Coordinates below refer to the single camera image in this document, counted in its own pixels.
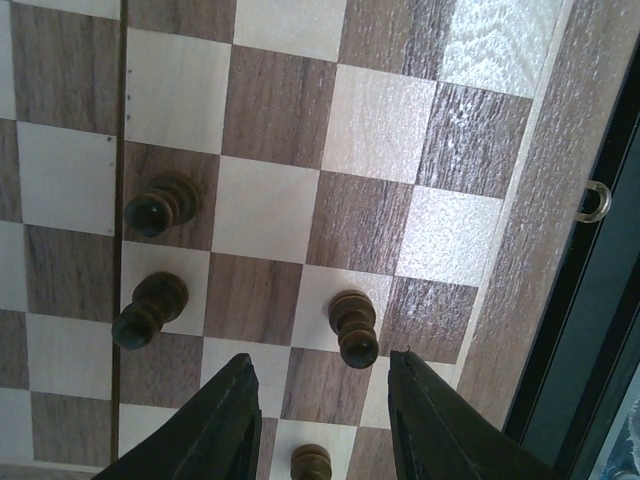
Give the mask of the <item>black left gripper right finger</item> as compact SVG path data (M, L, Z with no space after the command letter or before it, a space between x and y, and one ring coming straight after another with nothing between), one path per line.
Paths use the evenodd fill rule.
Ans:
M558 479L412 351L393 351L388 409L399 479Z

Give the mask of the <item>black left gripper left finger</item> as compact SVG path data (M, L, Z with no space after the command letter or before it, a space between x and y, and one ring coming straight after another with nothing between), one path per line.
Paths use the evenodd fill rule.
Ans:
M254 479L262 413L251 357L235 355L175 415L99 479Z

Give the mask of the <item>wooden chessboard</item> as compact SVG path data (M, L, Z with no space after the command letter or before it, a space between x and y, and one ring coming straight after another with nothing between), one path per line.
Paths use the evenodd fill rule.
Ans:
M262 479L304 443L393 478L394 350L502 426L638 40L635 1L3 2L2 477L93 477L241 352ZM125 206L170 171L201 208L145 237ZM121 348L155 272L187 306Z

